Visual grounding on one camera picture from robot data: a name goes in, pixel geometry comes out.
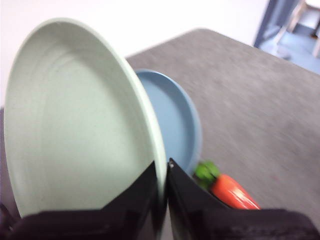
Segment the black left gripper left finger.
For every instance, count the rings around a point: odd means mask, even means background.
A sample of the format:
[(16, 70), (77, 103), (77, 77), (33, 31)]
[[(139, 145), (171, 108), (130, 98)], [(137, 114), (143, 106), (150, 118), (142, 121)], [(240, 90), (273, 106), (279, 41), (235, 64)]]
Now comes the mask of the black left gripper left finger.
[(155, 239), (160, 227), (160, 201), (155, 164), (101, 209), (42, 211), (23, 217), (9, 240)]

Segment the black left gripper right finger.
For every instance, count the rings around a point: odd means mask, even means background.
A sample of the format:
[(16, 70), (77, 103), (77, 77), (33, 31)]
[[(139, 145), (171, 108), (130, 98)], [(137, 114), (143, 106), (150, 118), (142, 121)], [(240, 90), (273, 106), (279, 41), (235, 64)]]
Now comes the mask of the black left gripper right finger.
[(286, 209), (230, 208), (198, 186), (171, 158), (167, 195), (176, 240), (318, 240), (304, 214)]

